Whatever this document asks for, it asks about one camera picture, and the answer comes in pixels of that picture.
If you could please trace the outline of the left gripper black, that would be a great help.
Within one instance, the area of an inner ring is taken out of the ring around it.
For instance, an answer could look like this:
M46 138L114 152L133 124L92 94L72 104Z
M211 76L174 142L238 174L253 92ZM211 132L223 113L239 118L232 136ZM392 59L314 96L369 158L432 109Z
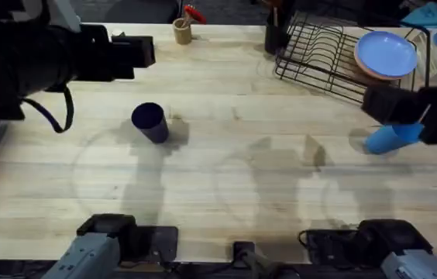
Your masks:
M134 68L148 68L156 63L151 36L113 36L102 25L83 25L76 33L55 26L53 38L60 48L54 91L63 91L70 81L111 82L132 80ZM118 50L135 53L115 53Z

